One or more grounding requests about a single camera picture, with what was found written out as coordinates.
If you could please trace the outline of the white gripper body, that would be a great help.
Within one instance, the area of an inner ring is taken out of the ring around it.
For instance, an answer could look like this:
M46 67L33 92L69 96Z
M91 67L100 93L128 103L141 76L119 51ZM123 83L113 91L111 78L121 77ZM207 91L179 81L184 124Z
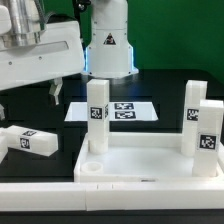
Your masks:
M84 64L77 21L48 24L33 46L6 48L0 38L0 91L77 74Z

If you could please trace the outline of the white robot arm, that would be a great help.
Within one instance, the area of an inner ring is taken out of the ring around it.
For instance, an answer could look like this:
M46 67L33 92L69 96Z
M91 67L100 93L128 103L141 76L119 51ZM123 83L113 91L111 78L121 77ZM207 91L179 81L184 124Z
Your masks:
M41 0L0 0L0 91L49 81L56 98L66 76L136 74L127 38L128 0L72 0L74 17L51 22Z

